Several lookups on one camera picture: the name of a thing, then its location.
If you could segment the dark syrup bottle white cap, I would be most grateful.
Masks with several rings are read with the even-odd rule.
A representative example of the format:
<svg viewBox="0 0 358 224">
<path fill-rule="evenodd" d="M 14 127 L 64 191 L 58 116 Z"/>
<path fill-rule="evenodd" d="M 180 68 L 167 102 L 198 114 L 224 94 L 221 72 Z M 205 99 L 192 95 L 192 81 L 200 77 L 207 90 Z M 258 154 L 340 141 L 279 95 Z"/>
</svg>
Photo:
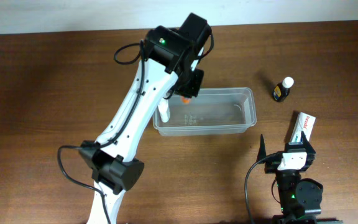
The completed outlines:
<svg viewBox="0 0 358 224">
<path fill-rule="evenodd" d="M 277 102 L 282 102 L 290 94 L 290 88 L 294 84 L 294 79 L 292 77 L 286 77 L 282 82 L 278 83 L 273 89 L 272 96 L 273 99 Z"/>
</svg>

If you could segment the white medicine box red text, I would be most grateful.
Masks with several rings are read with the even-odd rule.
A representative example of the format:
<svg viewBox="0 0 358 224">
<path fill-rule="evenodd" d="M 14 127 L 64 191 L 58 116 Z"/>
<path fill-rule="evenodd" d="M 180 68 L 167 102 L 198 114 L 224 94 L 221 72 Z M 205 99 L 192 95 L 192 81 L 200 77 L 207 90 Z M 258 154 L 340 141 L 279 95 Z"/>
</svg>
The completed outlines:
<svg viewBox="0 0 358 224">
<path fill-rule="evenodd" d="M 301 133 L 304 133 L 309 141 L 315 121 L 314 116 L 300 112 L 297 116 L 290 142 L 301 142 Z"/>
</svg>

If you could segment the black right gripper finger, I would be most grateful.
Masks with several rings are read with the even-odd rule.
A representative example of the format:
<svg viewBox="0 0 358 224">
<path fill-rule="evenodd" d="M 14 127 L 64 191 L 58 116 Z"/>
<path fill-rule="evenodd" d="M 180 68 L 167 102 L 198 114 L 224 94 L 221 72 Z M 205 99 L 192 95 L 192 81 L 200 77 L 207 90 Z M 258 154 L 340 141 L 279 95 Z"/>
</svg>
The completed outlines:
<svg viewBox="0 0 358 224">
<path fill-rule="evenodd" d="M 257 162 L 262 161 L 266 158 L 266 149 L 265 149 L 265 141 L 263 134 L 260 135 L 260 145 L 259 145 L 259 151 L 257 154 Z"/>
<path fill-rule="evenodd" d="M 307 137 L 306 137 L 304 131 L 301 131 L 300 141 L 301 141 L 303 147 L 305 148 L 305 151 L 313 151 L 313 147 L 311 146 L 311 144 L 310 144 L 309 141 L 307 140 Z"/>
</svg>

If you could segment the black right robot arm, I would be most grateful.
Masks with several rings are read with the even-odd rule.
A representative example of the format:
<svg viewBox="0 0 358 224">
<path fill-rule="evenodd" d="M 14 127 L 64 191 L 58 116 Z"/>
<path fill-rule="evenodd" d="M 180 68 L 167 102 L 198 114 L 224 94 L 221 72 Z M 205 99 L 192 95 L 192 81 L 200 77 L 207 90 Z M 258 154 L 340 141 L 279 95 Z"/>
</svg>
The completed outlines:
<svg viewBox="0 0 358 224">
<path fill-rule="evenodd" d="M 266 154 L 264 138 L 260 138 L 257 162 L 264 164 L 266 174 L 275 174 L 282 213 L 272 217 L 273 224 L 329 224 L 342 223 L 335 218 L 318 219 L 321 214 L 323 185 L 302 178 L 313 163 L 316 151 L 301 132 L 298 142 L 289 142 L 283 151 Z"/>
</svg>

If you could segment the white plastic bottle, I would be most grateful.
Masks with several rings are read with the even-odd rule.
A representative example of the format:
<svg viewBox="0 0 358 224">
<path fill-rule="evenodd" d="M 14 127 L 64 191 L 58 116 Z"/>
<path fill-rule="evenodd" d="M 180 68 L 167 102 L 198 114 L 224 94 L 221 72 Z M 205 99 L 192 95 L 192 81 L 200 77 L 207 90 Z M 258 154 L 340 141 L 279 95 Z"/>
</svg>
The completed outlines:
<svg viewBox="0 0 358 224">
<path fill-rule="evenodd" d="M 162 99 L 158 104 L 158 111 L 160 113 L 160 119 L 163 123 L 167 123 L 170 119 L 170 108 L 168 100 Z"/>
</svg>

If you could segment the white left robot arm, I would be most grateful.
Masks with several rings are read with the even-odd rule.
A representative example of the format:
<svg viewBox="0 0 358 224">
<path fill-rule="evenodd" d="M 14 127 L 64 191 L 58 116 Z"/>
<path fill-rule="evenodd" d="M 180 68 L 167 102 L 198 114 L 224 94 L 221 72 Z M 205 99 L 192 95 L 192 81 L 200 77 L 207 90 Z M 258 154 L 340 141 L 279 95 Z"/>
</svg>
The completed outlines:
<svg viewBox="0 0 358 224">
<path fill-rule="evenodd" d="M 207 55 L 207 41 L 213 41 L 210 25 L 191 13 L 179 29 L 158 26 L 136 45 L 140 62 L 124 101 L 96 140 L 80 146 L 94 180 L 88 223 L 116 223 L 124 194 L 144 169 L 135 158 L 141 136 L 168 95 L 198 95 L 204 72 L 196 66 Z"/>
</svg>

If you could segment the orange vitamin tube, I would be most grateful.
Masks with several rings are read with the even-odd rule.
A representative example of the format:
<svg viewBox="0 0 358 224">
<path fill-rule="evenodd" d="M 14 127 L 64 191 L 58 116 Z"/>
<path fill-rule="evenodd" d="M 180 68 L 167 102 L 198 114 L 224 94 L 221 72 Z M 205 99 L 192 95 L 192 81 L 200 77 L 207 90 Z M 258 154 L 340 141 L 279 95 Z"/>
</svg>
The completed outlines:
<svg viewBox="0 0 358 224">
<path fill-rule="evenodd" d="M 191 102 L 191 98 L 186 98 L 186 97 L 182 96 L 181 101 L 184 104 L 189 104 Z"/>
</svg>

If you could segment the clear plastic container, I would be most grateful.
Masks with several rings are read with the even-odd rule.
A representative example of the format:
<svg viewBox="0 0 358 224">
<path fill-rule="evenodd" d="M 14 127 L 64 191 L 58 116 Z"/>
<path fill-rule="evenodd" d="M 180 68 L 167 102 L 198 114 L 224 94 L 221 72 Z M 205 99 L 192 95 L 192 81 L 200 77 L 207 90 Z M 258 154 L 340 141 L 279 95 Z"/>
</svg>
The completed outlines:
<svg viewBox="0 0 358 224">
<path fill-rule="evenodd" d="M 162 136 L 239 134 L 257 123 L 250 88 L 203 88 L 186 104 L 178 95 L 168 100 L 170 119 L 164 123 L 159 110 L 153 126 Z"/>
</svg>

